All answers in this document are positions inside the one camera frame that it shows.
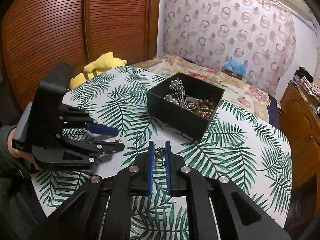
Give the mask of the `person's left hand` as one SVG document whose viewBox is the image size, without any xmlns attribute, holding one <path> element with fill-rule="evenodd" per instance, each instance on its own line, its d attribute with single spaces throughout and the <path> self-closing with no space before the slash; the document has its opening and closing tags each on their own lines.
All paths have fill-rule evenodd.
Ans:
<svg viewBox="0 0 320 240">
<path fill-rule="evenodd" d="M 16 131 L 16 129 L 11 130 L 9 135 L 8 135 L 7 146 L 8 146 L 9 153 L 16 159 L 23 158 L 26 161 L 28 161 L 29 163 L 32 163 L 36 170 L 38 170 L 38 171 L 42 170 L 36 164 L 34 156 L 31 153 L 23 152 L 23 151 L 17 150 L 17 149 L 12 147 L 12 139 L 13 139 L 13 137 L 15 135 L 15 131 Z"/>
</svg>

